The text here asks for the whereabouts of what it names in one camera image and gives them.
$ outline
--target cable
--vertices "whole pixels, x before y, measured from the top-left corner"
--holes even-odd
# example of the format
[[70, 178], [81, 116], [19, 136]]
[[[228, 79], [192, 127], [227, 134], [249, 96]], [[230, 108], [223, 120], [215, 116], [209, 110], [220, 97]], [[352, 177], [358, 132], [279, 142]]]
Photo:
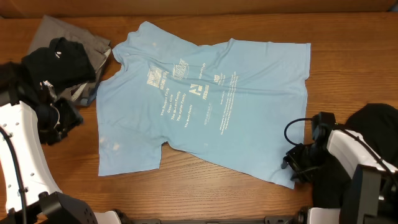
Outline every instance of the cable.
[[294, 145], [294, 146], [298, 146], [299, 144], [292, 142], [292, 141], [287, 137], [287, 129], [289, 128], [290, 125], [292, 125], [292, 124], [294, 124], [294, 123], [296, 123], [296, 122], [298, 122], [298, 121], [312, 121], [312, 118], [299, 118], [299, 119], [295, 119], [295, 120], [291, 121], [289, 124], [286, 125], [285, 131], [284, 131], [285, 138], [286, 138], [286, 140], [287, 140], [289, 143], [291, 143], [291, 144]]
[[376, 162], [378, 164], [380, 164], [380, 166], [388, 173], [388, 175], [391, 177], [392, 182], [394, 183], [394, 185], [398, 189], [398, 181], [397, 181], [397, 179], [394, 177], [394, 174], [386, 166], [386, 164], [383, 163], [383, 159], [381, 157], [378, 157], [377, 154], [364, 141], [362, 141], [358, 136], [355, 136], [355, 135], [351, 134], [350, 132], [348, 132], [347, 130], [345, 130], [343, 128], [336, 128], [336, 130], [340, 130], [340, 131], [344, 132], [346, 135], [348, 135], [349, 137], [355, 139], [355, 141], [359, 142], [368, 151], [368, 153], [370, 153], [370, 155], [376, 160]]
[[21, 176], [21, 170], [19, 169], [19, 163], [18, 163], [18, 158], [17, 154], [15, 153], [14, 146], [12, 145], [12, 142], [10, 140], [10, 137], [8, 136], [7, 132], [0, 127], [0, 132], [3, 136], [3, 138], [6, 140], [8, 148], [10, 149], [11, 152], [11, 157], [12, 161], [14, 163], [14, 168], [15, 168], [15, 173], [17, 175], [17, 181], [18, 181], [18, 187], [19, 187], [19, 194], [21, 195], [21, 204], [22, 204], [22, 222], [23, 224], [27, 224], [27, 212], [26, 212], [26, 196], [25, 196], [25, 188], [24, 188], [24, 183], [22, 181], [22, 176]]

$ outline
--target wooden surface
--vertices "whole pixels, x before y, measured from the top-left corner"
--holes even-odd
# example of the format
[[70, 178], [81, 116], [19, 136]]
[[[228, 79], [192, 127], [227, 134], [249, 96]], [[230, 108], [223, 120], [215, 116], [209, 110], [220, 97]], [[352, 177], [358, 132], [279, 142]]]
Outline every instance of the wooden surface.
[[0, 0], [9, 18], [382, 12], [396, 0]]
[[[99, 17], [64, 19], [111, 39], [150, 21], [195, 44], [238, 40], [312, 43], [307, 116], [336, 114], [338, 122], [366, 103], [398, 108], [398, 14], [287, 14], [245, 16]], [[0, 63], [23, 57], [40, 19], [0, 20]], [[120, 69], [111, 57], [106, 78]], [[85, 124], [44, 147], [49, 168], [68, 195], [94, 210], [119, 208], [133, 218], [261, 218], [294, 214], [312, 202], [309, 185], [290, 190], [163, 147], [159, 170], [98, 177], [95, 103], [80, 110]], [[310, 140], [309, 125], [306, 141]], [[5, 185], [0, 178], [0, 210]]]

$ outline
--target light blue t-shirt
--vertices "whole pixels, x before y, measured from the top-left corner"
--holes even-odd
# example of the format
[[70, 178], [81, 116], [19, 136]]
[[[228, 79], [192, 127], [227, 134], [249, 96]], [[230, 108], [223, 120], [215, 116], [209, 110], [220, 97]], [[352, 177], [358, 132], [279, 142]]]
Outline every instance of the light blue t-shirt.
[[[197, 46], [144, 22], [113, 49], [98, 89], [99, 175], [159, 168], [161, 145], [294, 187], [284, 128], [305, 117], [310, 44]], [[289, 129], [303, 141], [304, 124]]]

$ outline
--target gray cloth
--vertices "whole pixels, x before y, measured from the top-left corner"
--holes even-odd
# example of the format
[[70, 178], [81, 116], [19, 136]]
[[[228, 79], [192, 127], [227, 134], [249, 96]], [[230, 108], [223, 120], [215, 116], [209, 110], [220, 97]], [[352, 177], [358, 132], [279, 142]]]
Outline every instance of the gray cloth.
[[76, 105], [88, 106], [96, 97], [96, 90], [103, 74], [105, 61], [111, 53], [111, 41], [93, 35], [88, 30], [76, 27], [50, 16], [44, 16], [30, 44], [28, 54], [40, 47], [48, 47], [54, 38], [64, 37], [82, 43], [88, 59], [96, 72], [96, 81], [67, 88], [58, 97], [71, 100]]

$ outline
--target wooden table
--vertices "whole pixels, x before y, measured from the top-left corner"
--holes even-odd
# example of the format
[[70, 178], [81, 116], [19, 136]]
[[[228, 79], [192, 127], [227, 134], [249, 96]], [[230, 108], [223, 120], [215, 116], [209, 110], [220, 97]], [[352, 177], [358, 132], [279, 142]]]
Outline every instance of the wooden table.
[[[398, 108], [398, 14], [276, 14], [241, 16], [97, 17], [64, 19], [111, 39], [125, 41], [139, 24], [150, 21], [195, 44], [238, 40], [312, 43], [307, 116], [336, 114], [339, 122], [366, 103]], [[40, 19], [0, 20], [0, 63], [19, 62]], [[111, 57], [109, 78], [120, 69]], [[52, 175], [64, 193], [93, 210], [119, 208], [131, 218], [163, 220], [261, 218], [294, 214], [310, 205], [311, 186], [290, 190], [240, 174], [187, 153], [163, 147], [159, 170], [98, 177], [95, 103], [80, 113], [85, 123], [68, 138], [44, 146]], [[310, 140], [306, 127], [306, 141]], [[0, 180], [0, 209], [5, 184]]]

